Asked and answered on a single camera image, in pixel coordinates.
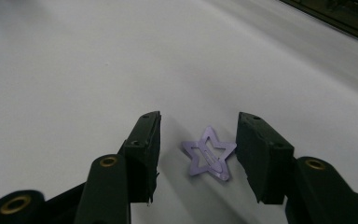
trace paper star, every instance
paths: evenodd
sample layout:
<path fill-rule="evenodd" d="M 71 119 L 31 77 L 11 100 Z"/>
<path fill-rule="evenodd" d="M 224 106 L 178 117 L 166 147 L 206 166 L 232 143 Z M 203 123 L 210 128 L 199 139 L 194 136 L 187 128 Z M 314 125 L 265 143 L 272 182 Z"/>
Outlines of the paper star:
<path fill-rule="evenodd" d="M 221 148 L 225 150 L 220 157 L 216 158 L 212 151 L 206 146 L 208 140 L 211 140 L 214 148 Z M 182 142 L 182 146 L 191 157 L 190 175 L 198 175 L 204 172 L 209 172 L 221 180 L 227 181 L 229 179 L 226 158 L 234 151 L 237 144 L 219 142 L 213 128 L 208 126 L 198 142 Z M 199 167 L 200 157 L 194 151 L 195 148 L 200 149 L 202 156 L 208 163 L 207 165 Z"/>

